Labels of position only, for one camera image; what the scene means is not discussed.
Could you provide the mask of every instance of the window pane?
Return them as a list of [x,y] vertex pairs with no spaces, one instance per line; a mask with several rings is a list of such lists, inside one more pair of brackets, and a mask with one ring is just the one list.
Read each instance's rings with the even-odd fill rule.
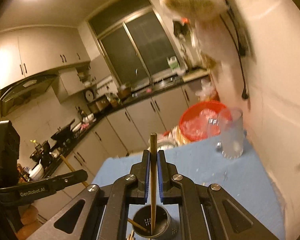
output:
[[149,5],[149,0],[120,0],[95,15],[90,20],[90,25],[99,35],[122,18]]
[[101,43],[122,83],[134,84],[148,77],[123,27],[102,38]]
[[127,24],[149,73],[154,75],[169,68],[167,57],[175,56],[171,43],[154,12]]

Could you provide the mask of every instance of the ceiling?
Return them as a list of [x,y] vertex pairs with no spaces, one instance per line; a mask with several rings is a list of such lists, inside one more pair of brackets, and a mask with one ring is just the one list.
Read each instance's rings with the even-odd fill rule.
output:
[[109,0],[13,0],[0,18],[0,31],[25,25],[77,27]]

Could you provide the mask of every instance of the black countertop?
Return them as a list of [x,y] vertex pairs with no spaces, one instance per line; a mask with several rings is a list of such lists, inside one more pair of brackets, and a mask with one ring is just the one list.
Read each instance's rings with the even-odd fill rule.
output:
[[[102,112],[95,114],[95,121],[83,132],[80,133],[80,135],[78,136],[78,138],[74,139],[66,148],[63,149],[63,156],[67,157],[71,151],[78,145],[78,143],[107,115],[110,115],[114,112],[117,112],[121,109],[124,109],[125,107],[134,105],[140,101],[143,101],[145,99],[148,99],[150,97],[153,97],[155,95],[167,92],[169,90],[172,90],[176,87],[180,87],[185,83],[191,83],[193,81],[196,81],[198,79],[201,79],[205,76],[200,76],[198,78],[195,78],[193,80],[190,80],[188,82],[183,82],[182,79],[177,79],[172,85],[168,86],[168,87],[164,87],[162,89],[156,90],[156,91],[151,91],[148,93],[144,93],[141,96],[138,97],[129,97],[127,98],[121,105],[119,105],[116,108],[113,108],[111,105],[109,105],[106,109],[104,109]],[[59,165],[62,163],[62,159],[60,157],[54,159],[52,161],[52,163],[49,165],[49,167],[44,171],[43,177],[42,178],[46,178],[51,176],[55,170],[59,167]]]

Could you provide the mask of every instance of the tile backsplash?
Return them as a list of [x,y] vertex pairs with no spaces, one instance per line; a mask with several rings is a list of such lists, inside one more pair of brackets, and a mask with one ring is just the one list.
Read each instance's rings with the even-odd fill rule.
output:
[[29,158],[34,151],[34,145],[30,140],[37,140],[40,143],[47,140],[52,147],[55,141],[50,137],[57,132],[58,127],[69,124],[74,118],[79,122],[76,106],[80,106],[87,114],[90,113],[82,93],[72,95],[65,102],[60,103],[53,89],[49,88],[43,95],[5,117],[5,120],[12,122],[20,135],[18,162],[22,166],[32,168],[35,164]]

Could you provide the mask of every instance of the blue gripper pad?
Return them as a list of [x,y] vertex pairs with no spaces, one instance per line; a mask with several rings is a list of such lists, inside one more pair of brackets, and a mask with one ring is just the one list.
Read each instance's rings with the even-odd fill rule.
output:
[[159,196],[160,196],[161,203],[163,203],[162,169],[161,169],[159,153],[157,153],[157,167],[158,167]]
[[149,194],[149,178],[150,178],[150,152],[148,151],[146,178],[145,178],[145,203],[147,203],[148,194]]

